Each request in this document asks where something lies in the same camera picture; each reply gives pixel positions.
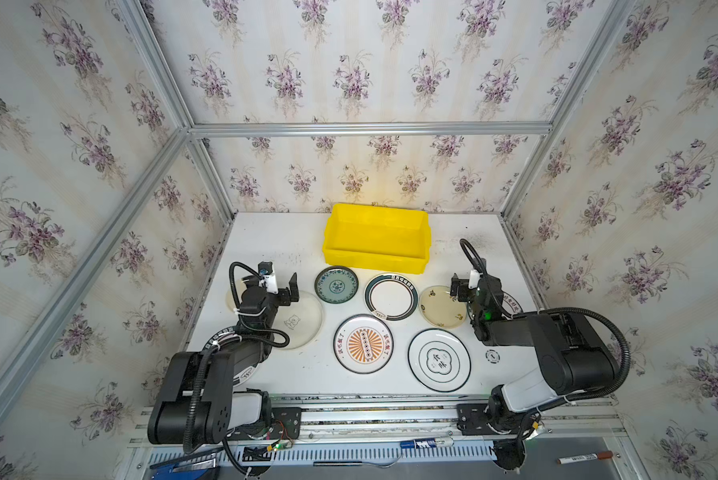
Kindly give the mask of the cream floral plate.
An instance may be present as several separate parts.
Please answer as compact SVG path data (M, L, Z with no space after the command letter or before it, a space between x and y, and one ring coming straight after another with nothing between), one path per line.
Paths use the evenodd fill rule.
M450 288L444 285L426 288L421 294L419 309L426 321L438 328L454 329L468 319L466 304L451 296Z

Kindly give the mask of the white plate teal lettered rim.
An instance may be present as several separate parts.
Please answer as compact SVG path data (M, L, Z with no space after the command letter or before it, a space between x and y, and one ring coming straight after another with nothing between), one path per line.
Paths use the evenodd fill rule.
M502 306L510 316L524 312L521 304L508 292L503 293Z

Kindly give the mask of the white plate black cloud outline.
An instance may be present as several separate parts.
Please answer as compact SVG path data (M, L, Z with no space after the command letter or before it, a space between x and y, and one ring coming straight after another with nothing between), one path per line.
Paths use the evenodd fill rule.
M407 361L415 379L439 393L463 388L472 372L472 360L465 344L443 329L426 329L411 340Z

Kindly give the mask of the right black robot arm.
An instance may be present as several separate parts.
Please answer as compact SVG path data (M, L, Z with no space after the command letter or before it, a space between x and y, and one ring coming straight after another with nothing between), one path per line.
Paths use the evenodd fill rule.
M508 314L502 284L489 274L454 275L450 296L466 305L476 338L488 347L530 347L538 367L495 387L486 424L498 434L525 433L546 410L606 397L630 371L622 332L608 318L579 307Z

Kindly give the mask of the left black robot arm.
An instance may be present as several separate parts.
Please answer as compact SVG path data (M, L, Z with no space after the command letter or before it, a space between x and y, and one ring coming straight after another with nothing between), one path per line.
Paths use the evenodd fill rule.
M232 429L234 389L242 374L290 345L290 335L273 327L282 306L300 300L298 276L279 287L273 274L252 272L240 289L230 272L237 322L214 334L199 351L175 354L150 414L153 445L180 445L186 453L218 444Z

